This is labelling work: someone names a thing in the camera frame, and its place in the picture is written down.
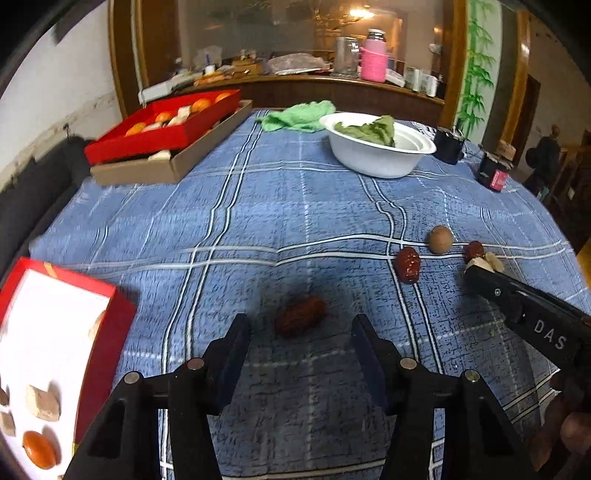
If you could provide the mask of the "right hand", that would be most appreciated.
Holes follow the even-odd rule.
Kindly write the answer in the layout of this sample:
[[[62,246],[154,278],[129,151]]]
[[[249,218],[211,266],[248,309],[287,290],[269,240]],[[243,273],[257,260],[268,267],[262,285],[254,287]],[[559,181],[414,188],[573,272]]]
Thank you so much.
[[[570,454],[585,456],[590,449],[590,414],[582,410],[584,394],[566,372],[557,371],[550,387],[558,394],[548,404],[545,420],[529,443],[529,455],[535,471],[550,459],[561,442]]]

